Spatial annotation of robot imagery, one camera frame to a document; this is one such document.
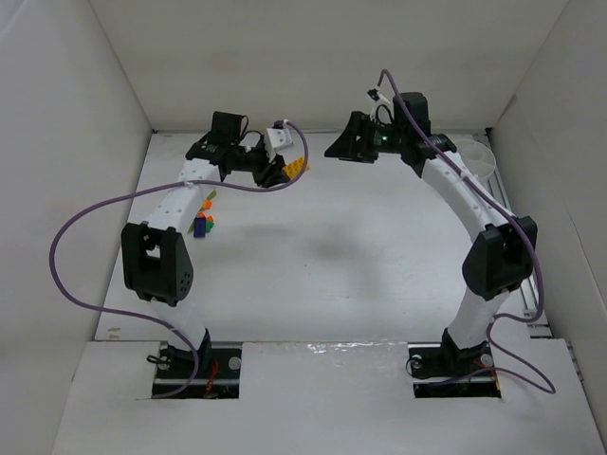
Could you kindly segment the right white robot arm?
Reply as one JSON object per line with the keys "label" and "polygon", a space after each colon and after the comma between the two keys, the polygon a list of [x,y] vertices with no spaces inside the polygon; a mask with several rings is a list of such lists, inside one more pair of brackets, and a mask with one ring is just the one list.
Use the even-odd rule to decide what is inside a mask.
{"label": "right white robot arm", "polygon": [[436,347],[410,350],[413,377],[430,379],[471,373],[488,354],[487,328],[502,304],[533,270],[528,248],[537,240],[532,218],[519,218],[499,205],[469,172],[455,143],[431,131],[427,99],[418,92],[385,98],[368,91],[370,113],[352,112],[327,158],[373,163],[399,155],[434,188],[466,229],[471,247],[462,264],[464,298]]}

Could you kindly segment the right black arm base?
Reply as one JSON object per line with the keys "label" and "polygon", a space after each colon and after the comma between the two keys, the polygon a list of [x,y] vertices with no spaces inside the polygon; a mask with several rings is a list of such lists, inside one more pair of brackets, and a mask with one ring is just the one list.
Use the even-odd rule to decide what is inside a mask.
{"label": "right black arm base", "polygon": [[462,352],[442,343],[410,343],[408,354],[415,398],[502,397],[486,342]]}

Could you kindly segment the yellow lego plate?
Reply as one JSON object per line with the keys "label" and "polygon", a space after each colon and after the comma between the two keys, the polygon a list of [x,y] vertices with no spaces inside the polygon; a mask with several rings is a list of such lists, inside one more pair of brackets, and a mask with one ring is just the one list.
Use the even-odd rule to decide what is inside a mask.
{"label": "yellow lego plate", "polygon": [[283,174],[287,177],[287,183],[290,183],[296,179],[301,173],[305,173],[310,170],[309,163],[305,160],[304,156],[296,158],[295,160],[285,164],[282,167]]}

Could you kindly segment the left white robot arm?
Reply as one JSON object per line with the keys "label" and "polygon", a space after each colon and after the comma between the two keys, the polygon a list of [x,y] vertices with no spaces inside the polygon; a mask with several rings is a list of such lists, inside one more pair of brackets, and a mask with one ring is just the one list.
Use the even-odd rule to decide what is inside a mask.
{"label": "left white robot arm", "polygon": [[185,155],[177,181],[156,208],[121,232],[124,283],[157,317],[185,336],[198,356],[210,343],[200,310],[186,299],[194,282],[185,236],[218,182],[233,172],[250,173],[260,189],[289,181],[279,152],[293,145],[290,131],[275,122],[253,146],[242,143],[244,115],[214,112],[211,129]]}

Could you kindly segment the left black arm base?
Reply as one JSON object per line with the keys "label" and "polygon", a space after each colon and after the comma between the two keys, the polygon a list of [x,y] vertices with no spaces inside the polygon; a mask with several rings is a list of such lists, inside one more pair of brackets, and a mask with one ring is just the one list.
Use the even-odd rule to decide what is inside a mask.
{"label": "left black arm base", "polygon": [[195,379],[176,393],[193,370],[192,353],[161,343],[157,355],[146,361],[155,366],[152,395],[168,394],[168,399],[237,399],[240,391],[242,343],[213,342]]}

